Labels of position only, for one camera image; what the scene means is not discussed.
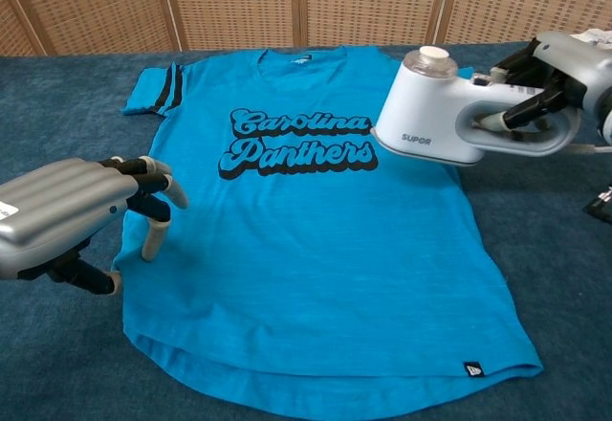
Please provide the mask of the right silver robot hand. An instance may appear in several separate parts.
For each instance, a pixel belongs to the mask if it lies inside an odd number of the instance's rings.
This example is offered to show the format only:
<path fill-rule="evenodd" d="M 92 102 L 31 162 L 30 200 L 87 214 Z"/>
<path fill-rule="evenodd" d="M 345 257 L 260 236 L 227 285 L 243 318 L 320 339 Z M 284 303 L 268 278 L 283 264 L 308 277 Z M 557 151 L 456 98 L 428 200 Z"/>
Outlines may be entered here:
<path fill-rule="evenodd" d="M 611 142 L 611 50 L 564 32 L 538 33 L 520 51 L 490 70 L 496 82 L 534 86 L 541 91 L 477 125 L 513 131 L 544 116 L 571 108 L 598 120 L 598 132 Z"/>

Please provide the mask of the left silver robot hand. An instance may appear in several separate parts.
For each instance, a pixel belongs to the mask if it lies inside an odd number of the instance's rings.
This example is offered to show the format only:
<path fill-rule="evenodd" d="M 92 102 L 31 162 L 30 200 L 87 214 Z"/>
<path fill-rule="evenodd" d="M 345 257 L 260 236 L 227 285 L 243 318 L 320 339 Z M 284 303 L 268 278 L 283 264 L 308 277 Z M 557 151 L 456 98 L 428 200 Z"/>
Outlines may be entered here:
<path fill-rule="evenodd" d="M 89 264 L 81 251 L 133 211 L 147 221 L 141 256 L 151 261 L 164 243 L 172 206 L 186 209 L 187 195 L 171 167 L 150 156 L 73 157 L 38 167 L 1 186 L 1 278 L 47 275 L 94 295 L 115 295 L 120 274 Z"/>

